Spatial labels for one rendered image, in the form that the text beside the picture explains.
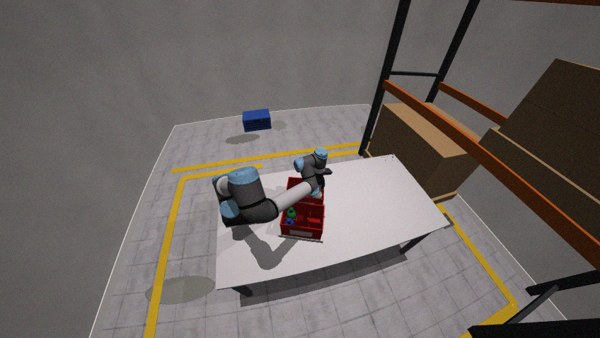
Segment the green bottle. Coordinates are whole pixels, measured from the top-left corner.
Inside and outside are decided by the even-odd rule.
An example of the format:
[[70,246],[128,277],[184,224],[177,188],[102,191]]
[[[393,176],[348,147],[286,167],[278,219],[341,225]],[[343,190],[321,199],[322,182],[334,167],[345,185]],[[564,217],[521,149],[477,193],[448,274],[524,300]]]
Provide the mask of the green bottle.
[[292,219],[296,219],[296,210],[293,209],[293,207],[290,207],[287,210],[287,218],[292,218]]

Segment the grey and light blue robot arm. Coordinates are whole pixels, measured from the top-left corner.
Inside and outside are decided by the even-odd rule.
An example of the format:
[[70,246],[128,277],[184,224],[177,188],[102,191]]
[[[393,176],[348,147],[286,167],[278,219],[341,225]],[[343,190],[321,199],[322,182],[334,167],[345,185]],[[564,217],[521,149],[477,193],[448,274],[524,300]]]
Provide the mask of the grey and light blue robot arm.
[[223,173],[213,177],[212,184],[220,203],[221,215],[225,218],[235,218],[241,213],[243,218],[253,223],[273,221],[279,213],[305,196],[315,196],[320,192],[315,173],[333,173],[330,168],[325,168],[327,158],[327,150],[318,147],[314,153],[295,159],[294,168],[296,172],[301,173],[303,182],[273,198],[266,198],[259,173],[254,166],[238,168],[229,174]]

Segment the red crate with dividers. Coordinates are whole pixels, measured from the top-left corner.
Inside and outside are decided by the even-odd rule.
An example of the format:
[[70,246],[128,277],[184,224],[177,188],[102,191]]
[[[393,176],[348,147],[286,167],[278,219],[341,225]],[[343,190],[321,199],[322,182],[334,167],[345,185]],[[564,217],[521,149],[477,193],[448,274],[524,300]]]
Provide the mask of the red crate with dividers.
[[[287,184],[287,190],[298,185],[299,183],[303,182],[301,177],[293,177],[289,183]],[[319,198],[311,198],[311,197],[304,197],[303,199],[301,199],[298,202],[301,203],[307,203],[307,204],[321,204],[323,205],[323,200],[324,200],[324,188],[321,190],[322,192],[322,199]]]
[[322,219],[324,222],[325,206],[297,202],[294,205],[292,205],[292,207],[296,210],[296,219],[291,218],[291,220],[295,222],[295,226],[284,224],[284,222],[287,220],[286,212],[289,208],[285,209],[282,212],[282,217],[280,221],[280,228],[282,234],[320,240],[323,232],[323,225],[321,226],[321,223],[319,222],[321,222],[322,213]]

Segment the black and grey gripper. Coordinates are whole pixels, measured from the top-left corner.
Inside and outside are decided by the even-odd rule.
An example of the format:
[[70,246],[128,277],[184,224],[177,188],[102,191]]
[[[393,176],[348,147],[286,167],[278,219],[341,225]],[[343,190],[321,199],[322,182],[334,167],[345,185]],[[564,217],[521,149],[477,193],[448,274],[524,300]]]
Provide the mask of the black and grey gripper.
[[315,173],[320,191],[325,187],[325,179],[323,177],[323,174],[324,173],[321,173],[321,174]]

